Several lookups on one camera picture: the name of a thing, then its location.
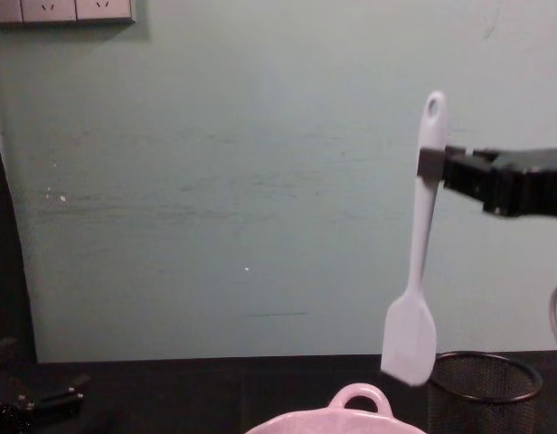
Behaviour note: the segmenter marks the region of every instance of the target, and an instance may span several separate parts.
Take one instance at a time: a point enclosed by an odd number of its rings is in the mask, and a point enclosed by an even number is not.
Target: electrical socket
[[[25,23],[67,23],[76,21],[74,0],[22,0]]]
[[[0,24],[20,23],[22,20],[19,0],[0,0]]]
[[[136,21],[136,0],[76,0],[78,21]]]

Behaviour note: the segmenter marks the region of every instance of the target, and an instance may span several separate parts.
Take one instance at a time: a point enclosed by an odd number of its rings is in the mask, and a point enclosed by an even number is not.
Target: black wire mesh cup
[[[430,381],[429,434],[532,434],[540,374],[499,355],[442,354]]]

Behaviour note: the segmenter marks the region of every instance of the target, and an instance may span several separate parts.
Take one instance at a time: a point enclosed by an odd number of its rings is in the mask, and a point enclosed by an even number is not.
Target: dark table surface
[[[557,432],[557,352],[508,354],[543,376],[538,430]],[[379,356],[313,356],[116,363],[60,363],[17,373],[35,390],[86,373],[90,390],[79,418],[43,434],[243,433],[279,414],[325,407],[347,384],[368,382],[387,395],[396,418],[427,428],[426,387],[379,373]],[[371,410],[366,401],[351,407]]]

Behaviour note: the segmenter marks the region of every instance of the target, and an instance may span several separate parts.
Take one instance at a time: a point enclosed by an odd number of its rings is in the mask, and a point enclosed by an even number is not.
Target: light blue wall
[[[43,361],[379,353],[427,94],[455,145],[557,146],[555,0],[140,9],[0,32]],[[428,265],[441,349],[553,347],[557,222],[442,191]]]

